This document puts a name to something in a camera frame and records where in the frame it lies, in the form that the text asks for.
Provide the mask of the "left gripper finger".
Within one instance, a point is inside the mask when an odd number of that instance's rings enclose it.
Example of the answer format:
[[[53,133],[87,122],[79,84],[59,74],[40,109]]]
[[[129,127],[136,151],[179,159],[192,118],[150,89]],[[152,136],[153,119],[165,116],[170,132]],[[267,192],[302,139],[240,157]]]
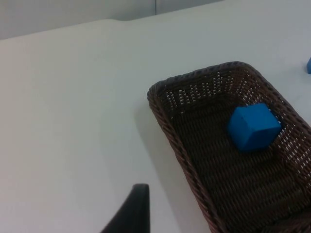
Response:
[[[102,233],[149,232],[149,185],[133,185],[126,200]]]

